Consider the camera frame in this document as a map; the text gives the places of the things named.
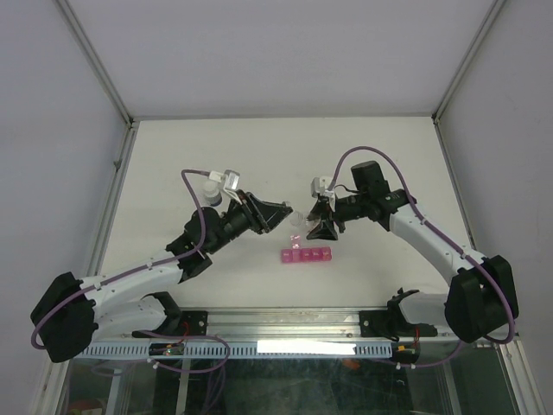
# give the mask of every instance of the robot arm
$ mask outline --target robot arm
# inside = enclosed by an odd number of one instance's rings
[[[456,244],[447,234],[432,226],[417,204],[417,215],[403,189],[391,191],[376,162],[352,167],[356,192],[336,199],[329,178],[315,178],[312,194],[317,202],[309,218],[318,225],[308,239],[337,240],[346,229],[346,222],[369,218],[386,231],[404,239],[421,253],[449,285],[447,295],[425,294],[418,290],[398,292],[387,304],[385,322],[372,322],[380,332],[397,339],[398,328],[408,329],[419,324],[449,326],[464,342],[474,342],[507,323],[503,304],[494,288],[473,263],[481,265],[501,289],[513,314],[518,316],[518,303],[512,270],[500,256],[488,259],[484,254]],[[460,246],[460,255],[454,247]]]
[[[31,313],[38,328],[47,313],[66,302],[38,330],[53,362],[73,358],[93,340],[137,330],[182,335],[180,308],[164,291],[200,275],[212,264],[208,254],[216,253],[242,233],[268,233],[292,212],[284,203],[260,201],[237,189],[235,172],[227,170],[218,175],[224,182],[223,190],[231,196],[225,213],[219,215],[212,207],[202,207],[200,217],[195,211],[181,236],[129,271],[81,279],[68,272],[53,281]],[[205,234],[199,246],[202,220]],[[110,278],[115,279],[103,284]]]

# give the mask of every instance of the gray wall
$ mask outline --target gray wall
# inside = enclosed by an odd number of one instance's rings
[[[71,0],[134,116],[430,115],[492,0]]]
[[[553,2],[509,2],[442,120],[476,242],[511,260],[518,330],[553,412]]]
[[[124,125],[54,3],[0,2],[0,406],[27,413],[45,354],[30,311],[80,272]]]

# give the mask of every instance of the pink block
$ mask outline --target pink block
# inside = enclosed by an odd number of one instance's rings
[[[328,262],[332,259],[330,246],[302,249],[282,249],[280,259],[283,264],[298,262]]]
[[[280,251],[280,260],[283,264],[292,264],[302,262],[302,256],[299,249],[282,249]]]

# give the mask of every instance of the purple cable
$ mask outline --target purple cable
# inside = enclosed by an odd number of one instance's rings
[[[219,371],[219,376],[217,377],[217,380],[215,381],[215,386],[219,385],[219,390],[217,391],[217,395],[215,395],[215,398],[211,401],[211,403],[207,404],[208,400],[212,397],[212,393],[214,391],[211,391],[211,393],[206,394],[206,401],[204,402],[204,407],[201,410],[200,415],[207,415],[211,409],[217,405],[217,402],[219,402],[219,398],[221,397],[221,394],[225,390],[225,383],[226,383],[226,370],[223,366],[221,370]]]
[[[141,330],[140,331],[144,335],[149,335],[151,337],[156,337],[158,339],[185,339],[187,341],[190,340],[212,340],[214,342],[221,343],[223,346],[225,346],[226,354],[223,359],[219,363],[217,363],[215,366],[210,367],[208,369],[197,369],[197,370],[191,370],[191,369],[178,369],[176,367],[171,367],[164,365],[160,361],[152,360],[157,366],[163,367],[164,369],[170,370],[172,372],[177,372],[178,374],[209,374],[210,372],[214,372],[215,370],[219,369],[220,367],[224,366],[226,361],[229,360],[231,357],[231,347],[227,342],[225,342],[223,339],[215,336],[215,335],[186,335],[186,336],[178,336],[178,335],[158,335],[157,333],[154,333],[153,331],[147,331],[147,330]]]
[[[209,172],[204,171],[204,170],[194,170],[194,169],[184,169],[181,172],[182,180],[184,181],[184,184],[186,185],[186,187],[188,189],[188,192],[190,193],[190,196],[192,196],[192,200],[194,201],[194,205],[196,206],[196,209],[198,211],[198,216],[199,216],[199,219],[200,219],[200,230],[201,230],[200,241],[198,242],[198,245],[196,245],[194,247],[194,249],[192,249],[191,251],[185,252],[181,255],[177,255],[175,257],[171,257],[171,258],[167,258],[167,259],[160,259],[156,262],[153,262],[151,266],[164,265],[164,264],[167,264],[169,262],[173,262],[173,261],[176,261],[178,259],[189,257],[190,255],[194,255],[195,253],[197,253],[201,249],[201,247],[204,245],[204,241],[206,240],[206,221],[204,219],[203,211],[201,210],[200,201],[198,201],[198,197],[196,196],[196,193],[192,189],[192,186],[190,185],[190,182],[188,181],[188,179],[186,177],[187,173],[195,174],[195,175],[201,175],[201,176],[209,176]],[[131,270],[121,272],[120,274],[118,274],[114,277],[108,278],[105,281],[102,281],[100,283],[100,285],[107,285],[107,284],[113,283],[115,281],[118,281],[121,278],[128,277],[129,275],[132,275],[136,272],[144,271],[144,270],[147,270],[147,269],[148,269],[147,265],[140,265],[136,268],[132,268]],[[84,294],[86,294],[86,293],[88,293],[92,290],[95,290],[94,285],[91,285],[90,287],[86,287],[82,290],[79,290],[79,291],[73,293],[71,296],[67,297],[65,300],[61,301],[59,304],[57,304],[55,307],[53,307],[38,322],[38,324],[36,324],[36,327],[33,330],[33,334],[31,335],[31,344],[32,344],[32,346],[34,348],[39,349],[39,350],[44,350],[45,347],[43,345],[39,344],[38,341],[37,341],[37,336],[38,336],[39,332],[41,331],[42,327],[44,326],[44,324],[46,324],[46,322],[50,318],[52,318],[52,316],[55,313],[57,313],[58,311],[63,309],[66,305],[71,303],[75,298],[80,297],[80,296],[82,296],[82,295],[84,295]]]
[[[342,164],[346,160],[346,157],[349,156],[350,154],[352,154],[354,151],[359,151],[359,150],[368,150],[368,151],[372,151],[373,153],[377,153],[378,155],[383,157],[386,160],[386,162],[388,162],[390,164],[390,166],[396,171],[397,177],[399,178],[399,181],[401,182],[401,185],[405,190],[405,194],[407,195],[407,200],[409,201],[409,204],[410,204],[411,208],[413,209],[413,212],[415,212],[416,217],[419,220],[424,220],[424,215],[421,213],[421,211],[416,206],[415,200],[413,199],[413,196],[411,195],[411,193],[409,191],[409,188],[407,187],[407,182],[405,181],[404,175],[399,170],[399,167],[394,163],[394,161],[389,156],[387,156],[381,150],[375,149],[374,147],[368,147],[368,146],[360,145],[358,147],[353,147],[352,149],[346,151],[342,155],[340,160],[338,161],[338,165],[336,166],[336,170],[334,171],[334,176],[332,178],[332,181],[330,182],[329,189],[332,190],[334,188],[334,186],[336,185],[336,181],[338,180],[338,174],[340,173],[340,169],[342,167]],[[512,316],[511,306],[509,305],[509,302],[507,301],[507,299],[505,297],[505,294],[503,294],[503,291],[499,288],[498,284],[493,280],[492,276],[474,258],[472,258],[470,255],[466,255],[464,253],[463,249],[459,245],[457,245],[454,241],[452,241],[440,229],[435,227],[428,220],[425,220],[424,224],[433,233],[435,233],[438,237],[440,237],[443,241],[445,241],[448,245],[450,245],[453,249],[455,249],[461,256],[465,255],[465,259],[484,276],[484,278],[487,280],[487,282],[492,286],[495,293],[498,295],[499,301],[501,302],[501,305],[503,306],[503,308],[505,309],[505,313],[507,314],[507,321],[508,321],[508,325],[509,325],[509,333],[507,334],[507,337],[505,339],[494,339],[494,338],[490,337],[489,335],[484,336],[484,338],[486,338],[490,342],[495,342],[495,343],[498,343],[498,344],[507,344],[510,341],[512,341],[512,339],[515,336],[516,329],[515,329],[515,321],[514,321],[514,318]],[[459,353],[459,350],[461,350],[461,348],[462,348],[462,342],[459,341],[459,344],[457,345],[457,348],[455,348],[454,352],[449,357],[447,357],[447,358],[445,358],[441,361],[436,362],[436,364],[430,363],[430,364],[425,365],[425,366],[421,365],[420,367],[437,366],[437,364],[442,364],[446,361],[449,361],[451,358],[455,357]]]

